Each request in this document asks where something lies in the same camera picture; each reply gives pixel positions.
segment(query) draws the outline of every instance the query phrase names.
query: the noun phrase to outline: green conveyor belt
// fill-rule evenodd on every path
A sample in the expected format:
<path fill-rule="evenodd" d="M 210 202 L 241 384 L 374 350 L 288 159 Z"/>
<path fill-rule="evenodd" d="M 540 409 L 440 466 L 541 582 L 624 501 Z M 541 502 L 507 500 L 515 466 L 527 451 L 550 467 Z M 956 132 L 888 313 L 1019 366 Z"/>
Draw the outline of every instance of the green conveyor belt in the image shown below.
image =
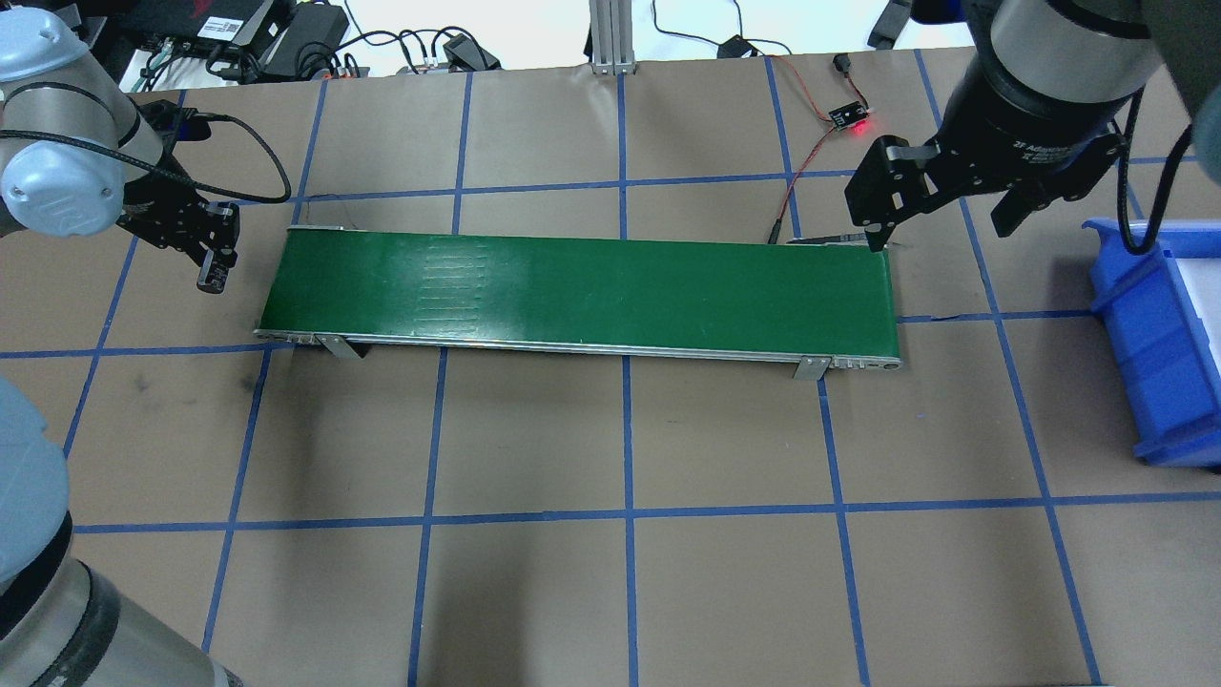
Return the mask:
<path fill-rule="evenodd" d="M 899 362 L 885 253 L 292 227 L 255 333 L 757 361 Z"/>

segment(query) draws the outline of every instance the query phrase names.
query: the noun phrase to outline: white label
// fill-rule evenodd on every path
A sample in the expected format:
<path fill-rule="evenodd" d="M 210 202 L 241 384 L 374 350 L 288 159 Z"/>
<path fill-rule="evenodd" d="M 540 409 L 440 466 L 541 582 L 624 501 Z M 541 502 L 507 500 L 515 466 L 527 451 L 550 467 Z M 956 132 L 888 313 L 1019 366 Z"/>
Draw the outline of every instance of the white label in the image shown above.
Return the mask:
<path fill-rule="evenodd" d="M 199 29 L 199 38 L 214 38 L 216 40 L 232 40 L 237 32 L 242 31 L 242 20 L 226 20 L 225 17 L 208 17 L 204 28 Z"/>

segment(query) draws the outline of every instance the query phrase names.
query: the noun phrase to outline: blue container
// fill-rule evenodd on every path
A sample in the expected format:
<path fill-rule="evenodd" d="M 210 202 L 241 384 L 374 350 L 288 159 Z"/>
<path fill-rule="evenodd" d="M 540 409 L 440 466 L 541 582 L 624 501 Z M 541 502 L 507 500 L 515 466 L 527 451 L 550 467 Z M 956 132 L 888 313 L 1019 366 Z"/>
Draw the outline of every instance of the blue container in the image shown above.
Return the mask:
<path fill-rule="evenodd" d="M 1197 311 L 1206 306 L 1221 317 L 1221 299 L 1193 303 L 1188 265 L 1179 262 L 1221 257 L 1221 221 L 1164 222 L 1147 255 L 1123 248 L 1115 220 L 1085 227 L 1103 239 L 1089 272 L 1098 293 L 1090 308 L 1106 322 L 1127 386 L 1142 439 L 1136 455 L 1154 466 L 1221 466 L 1221 375 Z M 1133 225 L 1138 239 L 1143 231 Z"/>

